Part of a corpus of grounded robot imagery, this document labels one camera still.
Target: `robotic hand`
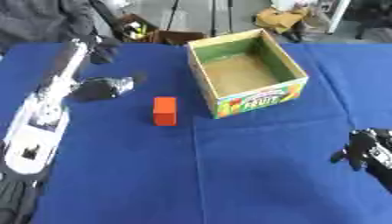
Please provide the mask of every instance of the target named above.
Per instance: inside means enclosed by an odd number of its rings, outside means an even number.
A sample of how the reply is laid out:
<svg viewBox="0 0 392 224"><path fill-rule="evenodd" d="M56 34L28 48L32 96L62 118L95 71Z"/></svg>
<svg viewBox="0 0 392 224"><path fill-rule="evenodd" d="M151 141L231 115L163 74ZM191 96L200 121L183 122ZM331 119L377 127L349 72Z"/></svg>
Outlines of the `robotic hand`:
<svg viewBox="0 0 392 224"><path fill-rule="evenodd" d="M0 141L0 224L30 221L69 123L63 100L69 95L82 102L116 98L133 89L134 77L76 80L89 58L98 64L112 61L116 46L95 36L66 43L53 70L18 109Z"/></svg>
<svg viewBox="0 0 392 224"><path fill-rule="evenodd" d="M355 130L343 150L331 156L332 163L345 158L358 172L362 167L392 193L392 131L387 129Z"/></svg>

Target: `cardboard box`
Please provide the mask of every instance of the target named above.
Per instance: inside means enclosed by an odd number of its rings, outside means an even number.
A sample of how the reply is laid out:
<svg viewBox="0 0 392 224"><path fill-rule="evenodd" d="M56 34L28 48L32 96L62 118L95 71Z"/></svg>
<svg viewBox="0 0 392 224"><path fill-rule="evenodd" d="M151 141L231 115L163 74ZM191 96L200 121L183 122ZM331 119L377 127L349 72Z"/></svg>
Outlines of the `cardboard box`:
<svg viewBox="0 0 392 224"><path fill-rule="evenodd" d="M189 64L214 118L299 97L308 77L264 30L189 43Z"/></svg>

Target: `red block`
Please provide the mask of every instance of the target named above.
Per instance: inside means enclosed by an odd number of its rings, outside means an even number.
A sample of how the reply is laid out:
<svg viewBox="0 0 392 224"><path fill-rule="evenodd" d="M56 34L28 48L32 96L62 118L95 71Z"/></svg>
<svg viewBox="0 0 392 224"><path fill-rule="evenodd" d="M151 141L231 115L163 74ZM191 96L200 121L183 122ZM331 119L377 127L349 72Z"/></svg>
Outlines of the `red block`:
<svg viewBox="0 0 392 224"><path fill-rule="evenodd" d="M177 99L175 97L155 97L153 116L157 126L176 126Z"/></svg>

